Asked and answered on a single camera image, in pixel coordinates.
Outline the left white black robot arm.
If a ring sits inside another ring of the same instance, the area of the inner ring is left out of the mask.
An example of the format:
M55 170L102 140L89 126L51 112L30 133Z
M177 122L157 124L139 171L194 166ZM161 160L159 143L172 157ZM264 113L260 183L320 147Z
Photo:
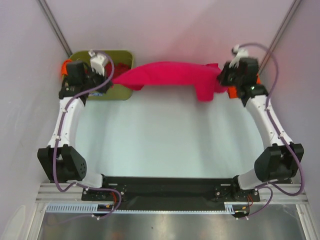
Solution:
M73 186L93 188L100 200L110 196L111 188L103 183L100 173L89 170L85 158L76 149L77 128L89 93L106 91L112 86L115 64L109 59L69 61L65 65L58 93L59 113L46 147L39 148L37 158L48 179L60 192Z

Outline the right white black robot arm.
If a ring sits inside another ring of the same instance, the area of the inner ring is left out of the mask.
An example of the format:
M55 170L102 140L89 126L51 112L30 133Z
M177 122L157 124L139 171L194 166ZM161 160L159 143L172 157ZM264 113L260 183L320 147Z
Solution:
M236 95L252 116L262 139L264 151L255 160L253 169L238 175L231 196L242 201L249 190L275 184L296 176L304 148L294 143L278 120L270 103L271 94L257 82L259 63L248 56L235 57L225 63L217 77L224 87L235 87Z

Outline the pink t shirt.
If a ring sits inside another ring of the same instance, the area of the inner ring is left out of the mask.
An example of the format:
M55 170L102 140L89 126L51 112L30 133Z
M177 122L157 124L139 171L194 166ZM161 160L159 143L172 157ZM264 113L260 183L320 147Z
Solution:
M217 63L160 61L130 69L112 82L135 91L145 86L192 86L198 101L211 102L215 94L225 93L228 89L218 80L221 72Z

